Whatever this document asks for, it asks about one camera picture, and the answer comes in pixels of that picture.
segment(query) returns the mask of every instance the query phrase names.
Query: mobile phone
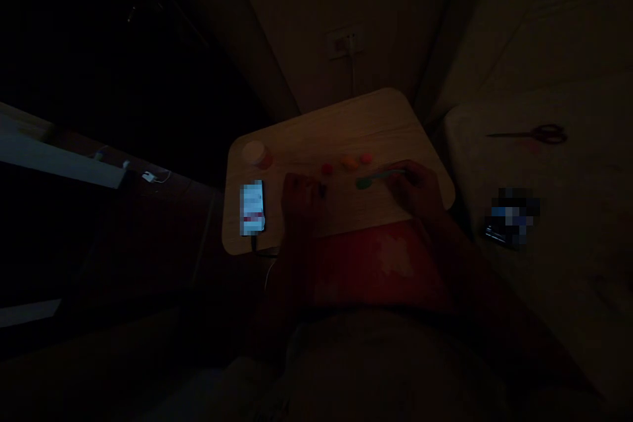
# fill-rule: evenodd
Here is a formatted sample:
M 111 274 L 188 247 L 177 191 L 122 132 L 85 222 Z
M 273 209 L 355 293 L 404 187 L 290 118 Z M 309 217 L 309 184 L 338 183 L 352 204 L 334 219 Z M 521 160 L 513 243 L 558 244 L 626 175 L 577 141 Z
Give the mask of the mobile phone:
M 261 234 L 264 231 L 264 182 L 253 180 L 242 185 L 239 193 L 239 233 L 242 236 Z

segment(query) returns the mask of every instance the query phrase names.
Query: person's left hand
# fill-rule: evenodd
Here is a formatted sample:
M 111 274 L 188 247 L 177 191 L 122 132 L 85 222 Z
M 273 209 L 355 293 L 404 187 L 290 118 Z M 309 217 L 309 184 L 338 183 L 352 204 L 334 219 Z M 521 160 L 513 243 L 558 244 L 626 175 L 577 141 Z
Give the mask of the person's left hand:
M 288 173 L 284 180 L 282 211 L 286 235 L 308 239 L 325 215 L 326 187 L 304 175 Z

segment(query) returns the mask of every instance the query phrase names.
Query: jar lid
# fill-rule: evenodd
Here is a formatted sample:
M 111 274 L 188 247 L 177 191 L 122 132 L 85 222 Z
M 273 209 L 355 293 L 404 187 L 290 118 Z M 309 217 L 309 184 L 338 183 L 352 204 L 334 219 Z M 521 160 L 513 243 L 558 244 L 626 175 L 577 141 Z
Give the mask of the jar lid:
M 249 165 L 258 165 L 266 156 L 266 147 L 259 140 L 244 145 L 242 149 L 242 158 Z

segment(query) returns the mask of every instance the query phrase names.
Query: scissor handle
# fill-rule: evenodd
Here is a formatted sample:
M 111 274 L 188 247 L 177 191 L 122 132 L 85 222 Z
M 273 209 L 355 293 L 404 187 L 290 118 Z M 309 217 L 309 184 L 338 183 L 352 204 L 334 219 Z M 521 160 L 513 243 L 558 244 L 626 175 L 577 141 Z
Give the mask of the scissor handle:
M 547 144 L 559 144 L 567 141 L 567 135 L 563 128 L 556 124 L 539 125 L 532 129 L 532 136 Z
M 533 129 L 532 132 L 541 133 L 541 134 L 552 134 L 552 133 L 562 133 L 563 130 L 564 129 L 560 125 L 545 124 L 545 125 L 539 125 L 535 129 Z

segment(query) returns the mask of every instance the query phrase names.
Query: wooden table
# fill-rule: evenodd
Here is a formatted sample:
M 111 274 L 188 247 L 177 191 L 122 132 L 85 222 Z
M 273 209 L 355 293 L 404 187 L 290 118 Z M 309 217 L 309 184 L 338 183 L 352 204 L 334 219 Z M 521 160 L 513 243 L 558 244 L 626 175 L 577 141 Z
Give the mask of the wooden table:
M 265 170 L 244 163 L 242 147 L 260 140 L 274 162 Z M 342 155 L 359 157 L 369 152 L 371 165 L 346 171 Z M 266 229 L 257 238 L 258 249 L 278 246 L 284 234 L 281 195 L 288 172 L 302 173 L 328 185 L 328 216 L 316 230 L 327 236 L 410 219 L 382 181 L 357 190 L 355 180 L 398 160 L 411 159 L 436 171 L 444 207 L 450 208 L 455 188 L 429 137 L 405 96 L 395 89 L 381 89 L 239 137 L 229 150 L 224 197 L 222 243 L 229 254 L 251 251 L 251 240 L 239 234 L 239 190 L 254 179 L 264 181 Z M 334 174 L 322 176 L 321 165 L 331 163 Z

